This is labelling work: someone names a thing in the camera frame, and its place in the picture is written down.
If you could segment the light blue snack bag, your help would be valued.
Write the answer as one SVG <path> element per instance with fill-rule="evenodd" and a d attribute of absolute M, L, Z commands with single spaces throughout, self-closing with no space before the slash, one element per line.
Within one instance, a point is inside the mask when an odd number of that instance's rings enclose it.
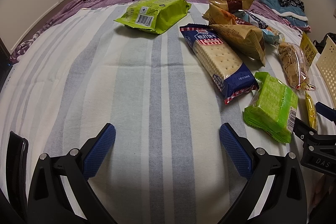
<path fill-rule="evenodd" d="M 280 44 L 281 42 L 285 41 L 284 34 L 269 26 L 263 20 L 259 19 L 249 11 L 238 10 L 234 12 L 234 16 L 260 28 L 262 30 L 263 38 L 268 44 L 275 46 L 276 44 Z"/>

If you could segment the striped white blue blanket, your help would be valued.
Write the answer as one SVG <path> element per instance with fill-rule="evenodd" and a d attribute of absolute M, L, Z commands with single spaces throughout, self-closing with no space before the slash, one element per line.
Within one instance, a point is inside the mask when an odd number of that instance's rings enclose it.
<path fill-rule="evenodd" d="M 65 155 L 111 123 L 116 142 L 89 183 L 118 223 L 217 223 L 245 184 L 219 141 L 223 123 L 270 154 L 301 156 L 298 138 L 281 144 L 244 123 L 253 93 L 224 103 L 179 31 L 204 23 L 206 8 L 193 4 L 159 36 L 117 23 L 124 5 L 43 32 L 1 91 L 1 190 L 11 132 L 28 140 L 30 181 L 41 153 Z"/>

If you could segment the yellow snack packet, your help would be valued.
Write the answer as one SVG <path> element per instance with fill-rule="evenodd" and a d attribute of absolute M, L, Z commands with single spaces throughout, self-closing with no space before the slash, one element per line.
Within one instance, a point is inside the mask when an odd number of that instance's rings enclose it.
<path fill-rule="evenodd" d="M 305 32 L 302 33 L 300 48 L 306 57 L 308 65 L 311 66 L 318 51 Z"/>

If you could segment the black plastic bag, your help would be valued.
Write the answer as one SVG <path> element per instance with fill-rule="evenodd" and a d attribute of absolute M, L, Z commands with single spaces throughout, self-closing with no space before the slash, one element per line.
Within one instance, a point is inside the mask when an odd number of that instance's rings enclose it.
<path fill-rule="evenodd" d="M 331 32 L 327 33 L 320 42 L 317 40 L 313 41 L 313 45 L 316 47 L 318 53 L 321 54 L 323 52 L 324 47 L 326 46 L 327 38 L 331 38 L 331 40 L 336 43 L 336 34 Z"/>

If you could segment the tan pastry snack bag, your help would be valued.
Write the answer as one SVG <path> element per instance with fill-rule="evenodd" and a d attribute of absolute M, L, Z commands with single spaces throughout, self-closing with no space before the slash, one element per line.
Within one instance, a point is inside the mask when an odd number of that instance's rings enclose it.
<path fill-rule="evenodd" d="M 209 9 L 203 18 L 209 24 L 242 24 L 242 20 L 234 15 L 240 10 L 249 10 L 254 0 L 208 0 Z"/>

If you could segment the blue folded clothes pile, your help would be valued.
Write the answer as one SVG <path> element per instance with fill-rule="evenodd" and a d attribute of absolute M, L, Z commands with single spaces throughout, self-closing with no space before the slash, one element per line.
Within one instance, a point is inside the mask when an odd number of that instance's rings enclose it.
<path fill-rule="evenodd" d="M 266 5 L 280 18 L 286 19 L 292 26 L 302 31 L 311 32 L 309 20 L 305 14 L 304 3 L 301 0 L 257 0 Z"/>

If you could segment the small clear yellow cake packet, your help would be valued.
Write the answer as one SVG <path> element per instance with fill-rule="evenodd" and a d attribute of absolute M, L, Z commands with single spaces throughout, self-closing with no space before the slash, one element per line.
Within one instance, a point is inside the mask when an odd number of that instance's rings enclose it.
<path fill-rule="evenodd" d="M 311 128 L 318 130 L 318 120 L 317 120 L 317 112 L 315 109 L 314 102 L 308 92 L 305 92 L 305 102 L 308 114 L 308 120 Z"/>

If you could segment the large green seaweed snack bag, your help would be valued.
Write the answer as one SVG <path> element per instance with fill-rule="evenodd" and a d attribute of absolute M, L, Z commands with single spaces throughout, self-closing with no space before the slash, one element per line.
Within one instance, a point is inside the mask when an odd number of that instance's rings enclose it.
<path fill-rule="evenodd" d="M 115 21 L 124 26 L 161 35 L 183 19 L 191 9 L 186 0 L 140 0 L 132 3 Z"/>

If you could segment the green wafer multipack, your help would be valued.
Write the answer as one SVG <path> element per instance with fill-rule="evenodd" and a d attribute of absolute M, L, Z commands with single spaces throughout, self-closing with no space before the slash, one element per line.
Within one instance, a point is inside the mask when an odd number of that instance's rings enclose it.
<path fill-rule="evenodd" d="M 290 143 L 298 97 L 290 87 L 267 72 L 255 73 L 260 88 L 243 111 L 244 122 L 262 129 L 280 143 Z"/>

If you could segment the clear bag of crackers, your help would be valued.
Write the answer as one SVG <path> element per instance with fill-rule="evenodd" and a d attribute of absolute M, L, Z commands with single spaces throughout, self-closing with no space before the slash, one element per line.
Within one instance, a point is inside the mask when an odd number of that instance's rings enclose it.
<path fill-rule="evenodd" d="M 277 53 L 288 84 L 295 90 L 315 91 L 310 83 L 309 66 L 302 49 L 288 42 L 277 46 Z"/>

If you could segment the cream perforated plastic basket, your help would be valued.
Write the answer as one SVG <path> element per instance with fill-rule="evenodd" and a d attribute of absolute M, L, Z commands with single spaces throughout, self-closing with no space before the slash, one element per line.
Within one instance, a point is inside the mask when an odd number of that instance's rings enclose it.
<path fill-rule="evenodd" d="M 326 45 L 317 60 L 317 68 L 319 69 L 323 80 L 330 93 L 333 105 L 336 103 L 336 50 L 335 42 L 329 37 L 326 37 Z"/>

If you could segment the blue soda cracker pack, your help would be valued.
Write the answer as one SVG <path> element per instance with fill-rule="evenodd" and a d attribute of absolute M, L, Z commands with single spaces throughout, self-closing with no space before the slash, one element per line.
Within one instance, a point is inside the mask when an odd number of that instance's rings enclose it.
<path fill-rule="evenodd" d="M 225 104 L 259 88 L 249 68 L 210 26 L 189 23 L 179 30 L 219 89 Z"/>

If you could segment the tan waffle snack bag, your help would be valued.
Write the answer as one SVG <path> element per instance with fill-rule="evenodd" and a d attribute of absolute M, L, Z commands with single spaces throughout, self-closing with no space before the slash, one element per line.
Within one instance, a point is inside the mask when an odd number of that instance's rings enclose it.
<path fill-rule="evenodd" d="M 266 66 L 265 42 L 260 28 L 240 24 L 211 24 L 210 27 L 230 46 Z"/>

